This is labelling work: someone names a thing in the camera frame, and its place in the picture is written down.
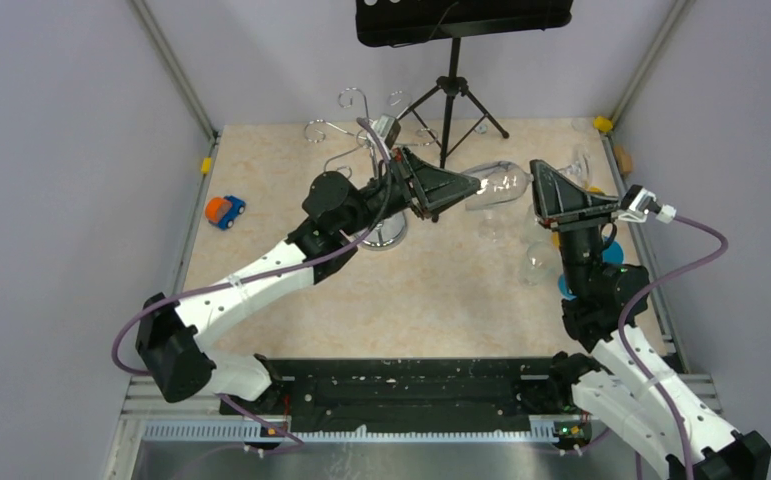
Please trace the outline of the clear flute glass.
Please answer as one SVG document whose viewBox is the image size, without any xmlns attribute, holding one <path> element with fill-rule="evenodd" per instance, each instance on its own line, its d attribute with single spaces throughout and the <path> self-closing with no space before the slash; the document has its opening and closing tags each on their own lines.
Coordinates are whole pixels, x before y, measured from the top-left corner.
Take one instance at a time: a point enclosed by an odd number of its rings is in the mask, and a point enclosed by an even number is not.
<svg viewBox="0 0 771 480">
<path fill-rule="evenodd" d="M 501 214 L 493 210 L 483 210 L 477 234 L 481 239 L 498 242 L 507 232 L 507 222 Z"/>
</svg>

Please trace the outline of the blue wine glass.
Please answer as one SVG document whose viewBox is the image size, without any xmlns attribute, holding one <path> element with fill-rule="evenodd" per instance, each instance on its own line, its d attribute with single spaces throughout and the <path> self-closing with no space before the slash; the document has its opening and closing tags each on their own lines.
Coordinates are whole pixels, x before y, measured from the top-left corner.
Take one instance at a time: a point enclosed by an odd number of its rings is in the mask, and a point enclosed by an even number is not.
<svg viewBox="0 0 771 480">
<path fill-rule="evenodd" d="M 624 253 L 623 247 L 618 243 L 617 240 L 614 240 L 603 251 L 602 258 L 607 263 L 617 263 L 617 264 L 623 263 L 625 259 L 625 253 Z M 564 274 L 561 274 L 558 277 L 557 286 L 563 299 L 572 300 L 575 298 L 575 295 L 567 286 Z"/>
</svg>

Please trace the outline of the orange wine glass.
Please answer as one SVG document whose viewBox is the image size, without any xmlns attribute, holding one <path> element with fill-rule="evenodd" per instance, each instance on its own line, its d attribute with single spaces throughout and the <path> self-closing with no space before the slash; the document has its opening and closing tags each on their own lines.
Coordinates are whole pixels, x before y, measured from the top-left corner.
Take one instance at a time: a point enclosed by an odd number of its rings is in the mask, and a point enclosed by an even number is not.
<svg viewBox="0 0 771 480">
<path fill-rule="evenodd" d="M 587 190 L 589 192 L 592 192 L 592 193 L 597 193 L 597 194 L 601 194 L 601 195 L 604 194 L 604 191 L 602 189 L 596 187 L 596 186 L 588 187 Z M 552 232 L 551 233 L 551 243 L 557 249 L 561 248 L 560 236 L 559 236 L 558 232 Z"/>
</svg>

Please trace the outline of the clear wine glass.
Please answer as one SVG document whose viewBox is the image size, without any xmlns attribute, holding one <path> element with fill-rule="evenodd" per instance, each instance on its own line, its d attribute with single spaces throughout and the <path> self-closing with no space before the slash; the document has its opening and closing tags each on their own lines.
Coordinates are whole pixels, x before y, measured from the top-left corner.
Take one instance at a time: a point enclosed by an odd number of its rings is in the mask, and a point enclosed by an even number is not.
<svg viewBox="0 0 771 480">
<path fill-rule="evenodd" d="M 521 240 L 526 245 L 551 241 L 552 232 L 546 229 L 540 222 L 540 218 L 535 214 L 535 204 L 530 203 L 527 209 L 527 216 Z"/>
</svg>

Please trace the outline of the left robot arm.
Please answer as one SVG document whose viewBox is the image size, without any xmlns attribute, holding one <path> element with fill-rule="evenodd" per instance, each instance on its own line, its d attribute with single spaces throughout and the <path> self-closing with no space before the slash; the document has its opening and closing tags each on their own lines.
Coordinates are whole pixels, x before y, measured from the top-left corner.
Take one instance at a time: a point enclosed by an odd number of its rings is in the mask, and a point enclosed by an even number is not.
<svg viewBox="0 0 771 480">
<path fill-rule="evenodd" d="M 275 410 L 282 388 L 266 360 L 219 350 L 217 342 L 250 315 L 337 273 L 382 220 L 406 210 L 436 217 L 480 189 L 479 179 L 425 162 L 406 147 L 386 160 L 362 188 L 338 171 L 318 175 L 302 203 L 305 220 L 250 265 L 208 287 L 147 300 L 135 321 L 135 348 L 166 402 L 226 394 L 258 413 Z"/>
</svg>

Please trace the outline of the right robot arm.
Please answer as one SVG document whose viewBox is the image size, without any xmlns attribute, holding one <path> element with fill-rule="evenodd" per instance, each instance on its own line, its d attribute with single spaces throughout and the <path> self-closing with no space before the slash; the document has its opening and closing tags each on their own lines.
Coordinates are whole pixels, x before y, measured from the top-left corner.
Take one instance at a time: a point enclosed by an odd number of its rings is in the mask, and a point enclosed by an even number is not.
<svg viewBox="0 0 771 480">
<path fill-rule="evenodd" d="M 636 325 L 661 285 L 643 266 L 610 263 L 603 229 L 618 222 L 690 219 L 643 186 L 624 196 L 591 192 L 547 162 L 530 163 L 533 206 L 542 227 L 559 238 L 567 334 L 579 354 L 556 356 L 547 397 L 561 412 L 595 416 L 623 440 L 638 466 L 662 479 L 763 479 L 771 446 L 741 432 L 711 409 L 666 363 Z"/>
</svg>

